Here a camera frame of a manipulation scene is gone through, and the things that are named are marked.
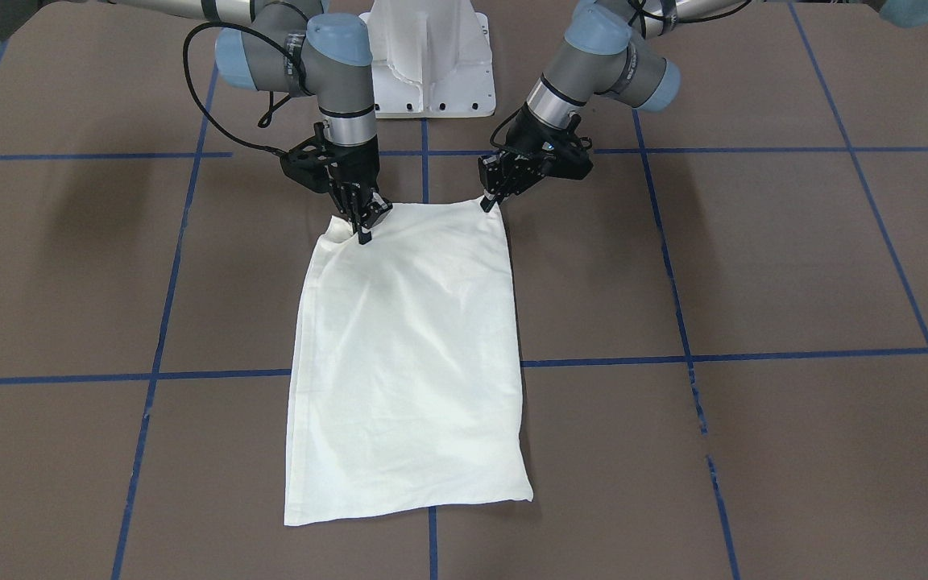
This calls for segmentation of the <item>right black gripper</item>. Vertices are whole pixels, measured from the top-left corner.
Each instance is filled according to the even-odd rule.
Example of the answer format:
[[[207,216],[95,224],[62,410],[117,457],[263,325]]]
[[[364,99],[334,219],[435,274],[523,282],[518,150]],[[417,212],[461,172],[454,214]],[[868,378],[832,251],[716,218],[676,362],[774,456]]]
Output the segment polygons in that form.
[[[379,140],[360,144],[324,142],[333,198],[350,222],[360,245],[373,239],[373,229],[391,212],[392,202],[379,191]]]

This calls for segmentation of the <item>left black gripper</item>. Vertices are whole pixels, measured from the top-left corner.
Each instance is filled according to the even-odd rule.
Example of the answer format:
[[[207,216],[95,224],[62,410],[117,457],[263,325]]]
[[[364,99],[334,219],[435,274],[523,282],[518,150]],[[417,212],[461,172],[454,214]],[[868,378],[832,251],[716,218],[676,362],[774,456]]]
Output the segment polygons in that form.
[[[501,122],[490,137],[494,153],[478,159],[485,190],[480,209],[490,213],[543,179],[586,179],[593,168],[592,143],[577,135],[581,121],[580,114],[567,114],[564,127],[556,128],[522,106]]]

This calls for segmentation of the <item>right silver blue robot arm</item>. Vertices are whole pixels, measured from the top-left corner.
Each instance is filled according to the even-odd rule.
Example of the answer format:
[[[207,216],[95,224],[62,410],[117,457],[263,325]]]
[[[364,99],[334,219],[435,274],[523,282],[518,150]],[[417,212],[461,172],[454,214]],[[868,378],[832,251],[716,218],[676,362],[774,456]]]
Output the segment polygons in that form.
[[[291,150],[240,139],[276,155],[284,175],[328,196],[358,242],[371,241],[392,209],[379,191],[379,140],[371,41],[360,16],[331,12],[327,1],[139,1],[137,7],[195,19],[183,43],[216,29],[218,74],[236,88],[272,99],[261,124],[288,100],[313,97],[320,120]]]

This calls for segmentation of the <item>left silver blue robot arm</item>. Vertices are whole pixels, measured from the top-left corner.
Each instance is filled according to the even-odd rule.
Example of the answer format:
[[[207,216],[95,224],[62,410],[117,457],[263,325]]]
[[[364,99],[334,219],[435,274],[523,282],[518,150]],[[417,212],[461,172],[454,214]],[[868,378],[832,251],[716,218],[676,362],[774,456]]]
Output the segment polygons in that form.
[[[928,1],[851,1],[837,8],[780,2],[791,23],[773,32],[765,2],[581,1],[556,54],[505,139],[478,161],[490,212],[544,179],[582,180],[593,168],[579,136],[590,100],[656,114],[681,95],[680,65],[656,53],[656,37],[707,30],[700,62],[715,82],[694,85],[698,103],[722,111],[712,122],[673,120],[688,144],[648,153],[899,153],[928,151]]]

